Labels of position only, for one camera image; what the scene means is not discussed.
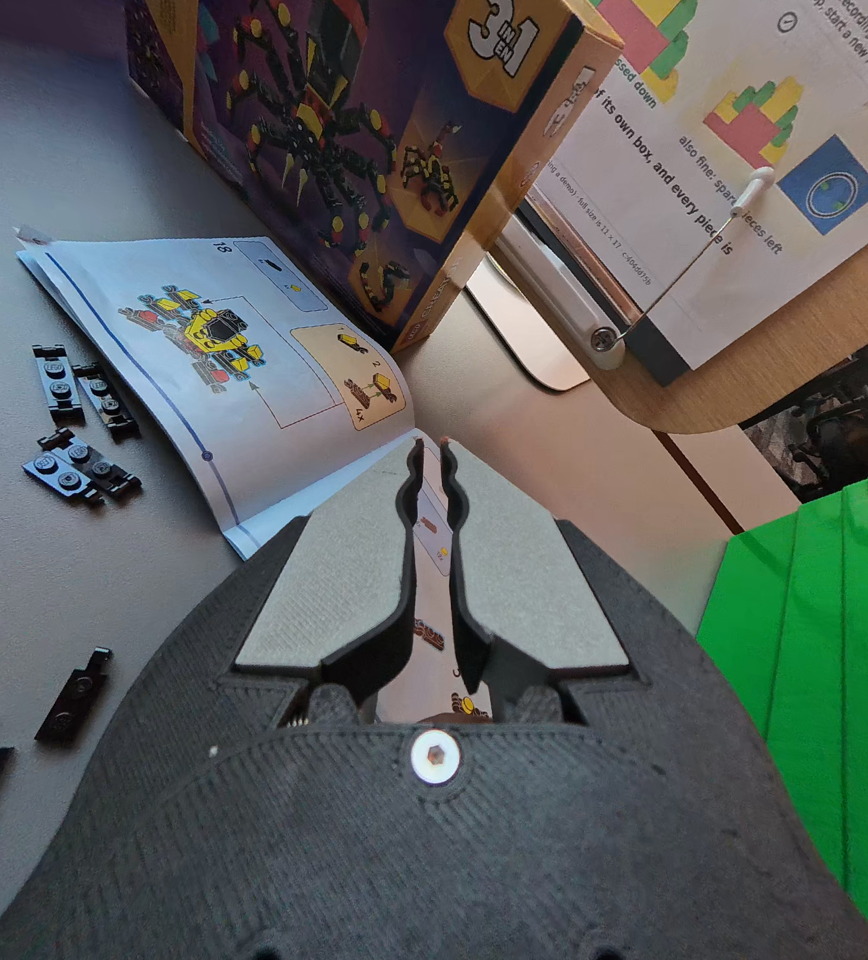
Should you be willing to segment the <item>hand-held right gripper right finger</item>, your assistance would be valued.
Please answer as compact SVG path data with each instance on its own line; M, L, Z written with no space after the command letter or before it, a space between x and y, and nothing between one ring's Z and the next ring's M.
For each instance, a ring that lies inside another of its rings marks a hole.
M553 515L459 443L440 449L453 641L468 691L627 673L630 659Z

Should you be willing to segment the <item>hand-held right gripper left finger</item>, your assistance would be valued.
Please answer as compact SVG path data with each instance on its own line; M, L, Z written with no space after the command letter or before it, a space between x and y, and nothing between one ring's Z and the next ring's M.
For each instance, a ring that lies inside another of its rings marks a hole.
M241 672L373 697L413 650L424 444L401 443L304 518L234 661Z

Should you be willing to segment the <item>lego instruction booklet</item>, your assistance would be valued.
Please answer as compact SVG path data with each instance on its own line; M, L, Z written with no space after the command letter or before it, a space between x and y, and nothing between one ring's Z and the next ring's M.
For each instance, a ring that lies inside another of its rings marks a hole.
M440 450L400 369L266 237L62 242L18 259L147 408L241 559L404 441L423 440L414 651L378 719L487 722L453 644Z

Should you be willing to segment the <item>purple lego set box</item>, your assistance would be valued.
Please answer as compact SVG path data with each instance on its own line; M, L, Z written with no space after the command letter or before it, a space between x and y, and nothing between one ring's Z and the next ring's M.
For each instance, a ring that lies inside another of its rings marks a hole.
M124 12L140 90L393 353L432 334L623 49L596 2Z

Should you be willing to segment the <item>black backing board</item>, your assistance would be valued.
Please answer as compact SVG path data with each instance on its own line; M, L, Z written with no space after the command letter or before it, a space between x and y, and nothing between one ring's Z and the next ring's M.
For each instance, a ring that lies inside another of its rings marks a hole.
M606 315L608 321L620 332L627 331L632 321L620 309L617 297L608 293L584 263L576 258L571 247L562 242L560 235L552 229L529 199L525 198L521 202L516 211L516 217L538 241L547 247L558 262L569 270L572 277L584 288L585 293ZM636 324L632 334L625 338L625 343L632 348L634 356L662 387L669 386L690 370L684 358L650 318L644 318Z

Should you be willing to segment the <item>white stand base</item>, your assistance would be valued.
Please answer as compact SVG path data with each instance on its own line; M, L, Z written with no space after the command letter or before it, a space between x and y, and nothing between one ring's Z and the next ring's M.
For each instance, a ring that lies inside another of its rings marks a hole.
M526 374L563 393L590 371L618 369L621 332L567 264L518 216L466 284L475 305Z

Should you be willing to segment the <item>green plastic bin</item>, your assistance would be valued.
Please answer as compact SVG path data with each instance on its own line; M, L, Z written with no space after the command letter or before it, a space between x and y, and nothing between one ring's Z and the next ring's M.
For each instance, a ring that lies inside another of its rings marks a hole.
M868 920L868 478L731 539L697 639Z

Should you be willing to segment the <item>wooden document stand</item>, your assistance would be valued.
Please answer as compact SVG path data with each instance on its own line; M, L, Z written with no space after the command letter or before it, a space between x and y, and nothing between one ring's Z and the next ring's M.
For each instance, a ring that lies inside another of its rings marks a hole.
M868 246L670 386L630 352L614 370L584 366L629 419L689 435L746 421L867 344Z

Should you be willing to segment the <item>printed instruction sheet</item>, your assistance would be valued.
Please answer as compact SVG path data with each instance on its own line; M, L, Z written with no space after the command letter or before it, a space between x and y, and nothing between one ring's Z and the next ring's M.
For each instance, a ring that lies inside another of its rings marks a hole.
M624 48L536 188L696 369L868 245L868 1L592 5Z

